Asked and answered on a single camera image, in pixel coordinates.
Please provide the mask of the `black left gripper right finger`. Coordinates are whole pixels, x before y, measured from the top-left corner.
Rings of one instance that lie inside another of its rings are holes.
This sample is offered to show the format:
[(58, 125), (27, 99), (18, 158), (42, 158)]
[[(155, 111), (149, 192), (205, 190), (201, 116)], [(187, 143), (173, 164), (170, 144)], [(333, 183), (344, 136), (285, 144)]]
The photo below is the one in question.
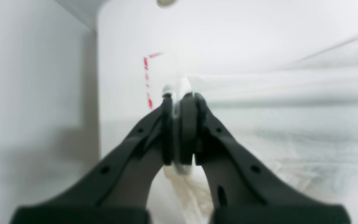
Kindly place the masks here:
[(203, 168), (213, 200), (210, 224), (350, 224), (342, 205), (301, 194), (244, 148), (199, 93), (180, 101), (179, 160)]

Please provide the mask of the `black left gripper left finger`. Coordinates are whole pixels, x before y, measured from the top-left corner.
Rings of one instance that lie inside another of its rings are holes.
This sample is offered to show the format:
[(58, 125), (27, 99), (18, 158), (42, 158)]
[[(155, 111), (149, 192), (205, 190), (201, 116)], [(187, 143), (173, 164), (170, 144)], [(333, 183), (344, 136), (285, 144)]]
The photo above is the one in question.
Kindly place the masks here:
[(12, 224), (151, 224), (151, 184), (172, 162), (171, 94), (88, 174), (60, 195), (19, 207)]

